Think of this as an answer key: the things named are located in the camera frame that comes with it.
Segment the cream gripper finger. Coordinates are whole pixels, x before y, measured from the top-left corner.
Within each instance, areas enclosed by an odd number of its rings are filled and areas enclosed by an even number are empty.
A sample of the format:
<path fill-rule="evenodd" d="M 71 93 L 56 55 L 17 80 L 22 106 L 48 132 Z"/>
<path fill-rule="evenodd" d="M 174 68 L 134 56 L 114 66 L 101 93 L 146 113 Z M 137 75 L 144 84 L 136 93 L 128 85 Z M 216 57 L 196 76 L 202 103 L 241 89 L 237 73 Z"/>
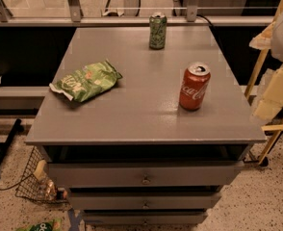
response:
<path fill-rule="evenodd" d="M 276 70 L 267 69 L 252 104 L 252 115 L 271 121 L 283 108 L 283 64 Z"/>
<path fill-rule="evenodd" d="M 260 34 L 254 37 L 249 46 L 254 49 L 270 49 L 274 22 L 267 26 Z"/>

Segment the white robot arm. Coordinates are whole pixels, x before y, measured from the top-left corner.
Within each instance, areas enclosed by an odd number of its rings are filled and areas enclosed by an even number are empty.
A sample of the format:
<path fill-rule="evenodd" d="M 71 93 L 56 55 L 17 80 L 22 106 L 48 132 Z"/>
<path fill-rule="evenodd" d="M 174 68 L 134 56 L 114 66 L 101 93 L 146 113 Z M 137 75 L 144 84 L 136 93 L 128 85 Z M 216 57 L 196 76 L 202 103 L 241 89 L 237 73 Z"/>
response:
<path fill-rule="evenodd" d="M 269 49 L 270 54 L 282 65 L 276 70 L 267 70 L 263 78 L 267 81 L 264 88 L 259 88 L 257 100 L 253 102 L 253 116 L 270 121 L 283 108 L 283 13 L 278 16 L 249 46 L 255 49 Z"/>

